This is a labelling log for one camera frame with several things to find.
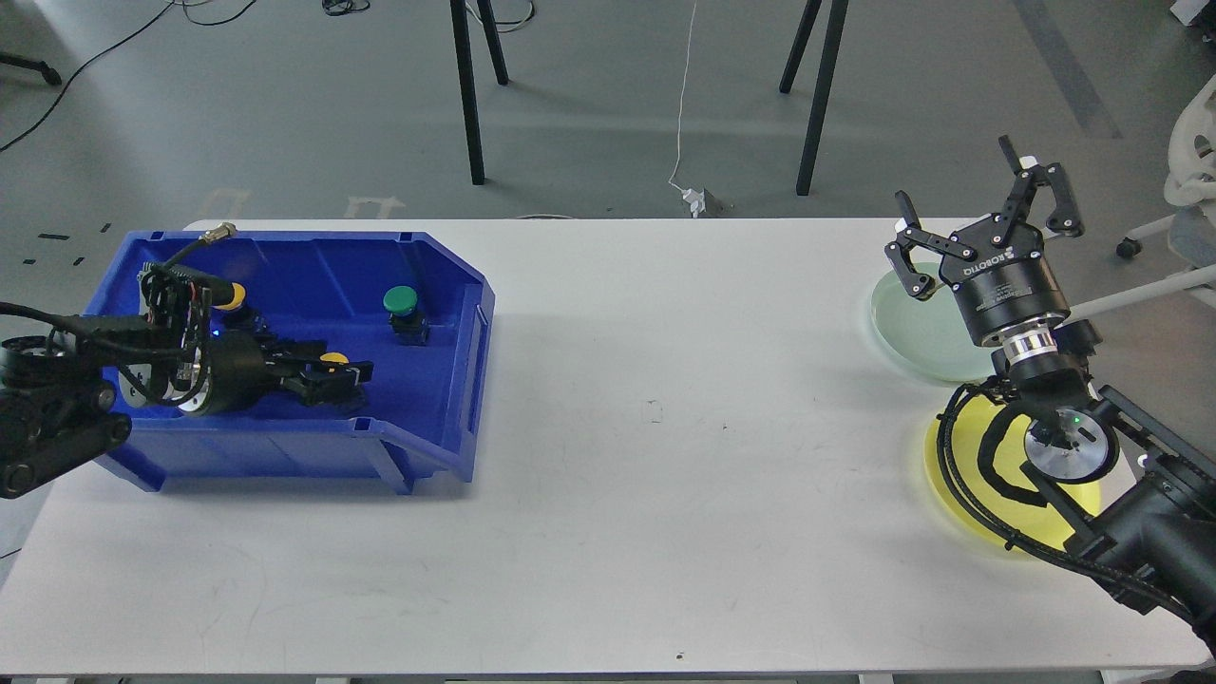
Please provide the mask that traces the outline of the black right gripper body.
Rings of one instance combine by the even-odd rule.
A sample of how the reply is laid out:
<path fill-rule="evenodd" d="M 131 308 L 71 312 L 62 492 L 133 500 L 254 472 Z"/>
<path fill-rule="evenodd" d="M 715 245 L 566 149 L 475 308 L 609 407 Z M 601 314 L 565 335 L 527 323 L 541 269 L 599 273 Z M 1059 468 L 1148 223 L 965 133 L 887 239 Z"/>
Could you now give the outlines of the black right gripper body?
<path fill-rule="evenodd" d="M 1045 256 L 1042 232 L 1028 222 L 979 220 L 950 235 L 976 256 L 944 256 L 942 284 L 955 295 L 973 344 L 998 344 L 1000 331 L 1034 316 L 1064 319 L 1070 307 Z"/>

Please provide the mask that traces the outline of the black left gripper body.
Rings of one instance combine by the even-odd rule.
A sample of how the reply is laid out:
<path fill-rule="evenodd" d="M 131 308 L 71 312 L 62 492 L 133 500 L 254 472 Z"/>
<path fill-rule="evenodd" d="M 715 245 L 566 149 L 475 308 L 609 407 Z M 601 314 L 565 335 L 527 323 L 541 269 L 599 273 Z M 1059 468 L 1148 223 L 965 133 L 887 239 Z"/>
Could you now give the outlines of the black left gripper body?
<path fill-rule="evenodd" d="M 265 396 L 278 392 L 283 379 L 278 368 L 261 368 L 259 351 L 250 333 L 214 331 L 207 355 L 203 389 L 180 410 L 191 416 L 240 411 L 254 407 Z"/>

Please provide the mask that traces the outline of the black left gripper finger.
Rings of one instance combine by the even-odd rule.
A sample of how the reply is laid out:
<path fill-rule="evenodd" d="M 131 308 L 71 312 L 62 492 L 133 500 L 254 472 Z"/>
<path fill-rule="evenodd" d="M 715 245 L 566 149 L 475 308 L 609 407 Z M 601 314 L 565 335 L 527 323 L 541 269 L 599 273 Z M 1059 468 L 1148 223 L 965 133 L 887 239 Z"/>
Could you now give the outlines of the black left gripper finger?
<path fill-rule="evenodd" d="M 300 407 L 364 407 L 368 396 L 362 386 L 373 372 L 373 363 L 309 364 L 278 381 L 278 388 L 294 394 Z"/>
<path fill-rule="evenodd" d="M 294 340 L 271 331 L 250 333 L 261 368 L 306 368 L 330 351 L 323 340 Z"/>

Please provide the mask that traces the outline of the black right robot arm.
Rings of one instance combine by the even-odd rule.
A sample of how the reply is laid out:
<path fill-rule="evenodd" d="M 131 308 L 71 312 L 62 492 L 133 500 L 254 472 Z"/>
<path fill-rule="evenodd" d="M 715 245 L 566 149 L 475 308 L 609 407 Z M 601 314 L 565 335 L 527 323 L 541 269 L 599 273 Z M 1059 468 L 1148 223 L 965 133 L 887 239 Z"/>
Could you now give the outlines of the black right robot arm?
<path fill-rule="evenodd" d="M 1028 220 L 1047 187 L 1046 228 L 1081 237 L 1073 186 L 1058 161 L 1021 156 L 1008 136 L 998 146 L 1015 181 L 997 212 L 940 237 L 900 191 L 884 250 L 907 295 L 950 291 L 970 342 L 992 352 L 991 375 L 959 385 L 938 416 L 938 473 L 961 512 L 1006 548 L 1085 576 L 1137 612 L 1165 609 L 1212 647 L 1214 460 L 1120 389 L 1091 389 L 1100 333 L 1070 320 L 1046 239 Z M 1059 514 L 1073 529 L 1059 548 L 1000 517 L 961 473 L 955 425 L 978 397 L 997 408 L 978 437 L 978 477 L 1001 501 Z"/>

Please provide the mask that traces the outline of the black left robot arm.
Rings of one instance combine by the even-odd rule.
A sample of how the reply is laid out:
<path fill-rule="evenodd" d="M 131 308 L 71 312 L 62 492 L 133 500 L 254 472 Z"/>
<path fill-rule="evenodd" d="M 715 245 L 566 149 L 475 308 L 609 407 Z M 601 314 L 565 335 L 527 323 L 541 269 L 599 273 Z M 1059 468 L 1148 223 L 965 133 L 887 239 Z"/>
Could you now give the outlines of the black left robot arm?
<path fill-rule="evenodd" d="M 249 308 L 242 285 L 187 267 L 196 251 L 233 239 L 231 222 L 167 260 L 147 260 L 143 312 L 60 315 L 2 304 L 2 315 L 47 324 L 2 342 L 2 497 L 16 499 L 124 445 L 133 420 L 116 410 L 169 407 L 195 416 L 246 409 L 271 392 L 303 407 L 355 399 L 373 374 L 321 340 L 291 340 Z"/>

